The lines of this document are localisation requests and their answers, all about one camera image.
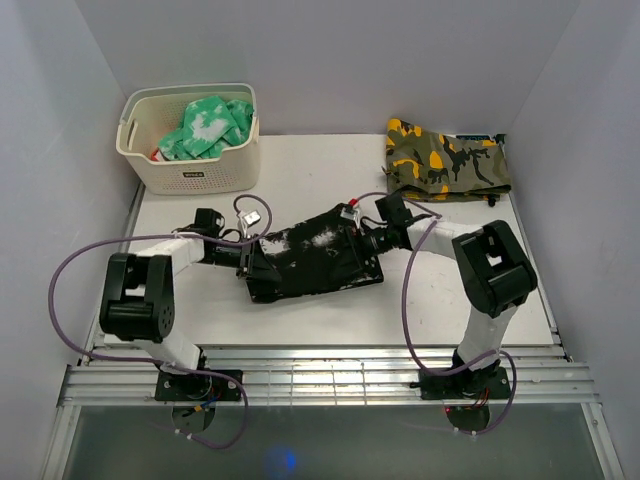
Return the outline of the black white tie-dye trousers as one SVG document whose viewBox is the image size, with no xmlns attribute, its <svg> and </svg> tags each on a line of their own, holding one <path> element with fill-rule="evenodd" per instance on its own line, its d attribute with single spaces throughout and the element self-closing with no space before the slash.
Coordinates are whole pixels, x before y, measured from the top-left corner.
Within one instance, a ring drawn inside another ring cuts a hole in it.
<svg viewBox="0 0 640 480">
<path fill-rule="evenodd" d="M 247 284 L 251 301 L 279 300 L 348 290 L 384 281 L 383 272 L 350 273 L 344 268 L 346 236 L 340 211 L 344 203 L 258 240 L 280 274 L 275 285 Z"/>
</svg>

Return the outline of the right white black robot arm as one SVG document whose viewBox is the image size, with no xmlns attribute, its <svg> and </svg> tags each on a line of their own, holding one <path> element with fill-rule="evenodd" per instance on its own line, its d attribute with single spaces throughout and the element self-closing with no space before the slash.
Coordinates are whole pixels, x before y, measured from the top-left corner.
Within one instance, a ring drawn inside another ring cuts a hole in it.
<svg viewBox="0 0 640 480">
<path fill-rule="evenodd" d="M 410 252 L 402 281 L 400 312 L 403 336 L 410 356 L 418 367 L 418 380 L 411 383 L 422 396 L 441 399 L 474 397 L 489 389 L 502 377 L 502 350 L 507 327 L 529 294 L 538 287 L 537 275 L 520 242 L 508 223 L 492 221 L 478 226 L 445 221 L 434 211 L 415 216 L 398 192 L 365 193 L 352 199 L 355 209 L 360 201 L 374 197 L 384 226 L 371 234 L 377 254 L 391 249 Z M 408 291 L 417 254 L 427 252 L 456 262 L 464 293 L 470 303 L 469 317 L 462 341 L 454 350 L 451 366 L 444 370 L 429 368 L 419 358 L 411 339 L 408 318 Z"/>
</svg>

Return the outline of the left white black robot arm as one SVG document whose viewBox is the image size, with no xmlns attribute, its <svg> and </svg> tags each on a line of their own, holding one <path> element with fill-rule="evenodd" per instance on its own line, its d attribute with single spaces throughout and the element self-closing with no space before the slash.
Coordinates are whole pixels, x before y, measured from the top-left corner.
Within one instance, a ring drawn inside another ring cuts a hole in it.
<svg viewBox="0 0 640 480">
<path fill-rule="evenodd" d="M 160 242 L 136 253 L 117 253 L 107 264 L 99 311 L 101 330 L 144 350 L 158 368 L 177 374 L 178 388 L 190 399 L 205 397 L 212 376 L 201 368 L 202 349 L 175 325 L 174 279 L 196 264 L 238 269 L 257 240 L 249 229 L 257 225 L 257 211 L 237 210 L 239 239 L 223 239 L 224 217 L 210 208 L 196 210 L 194 221 Z"/>
</svg>

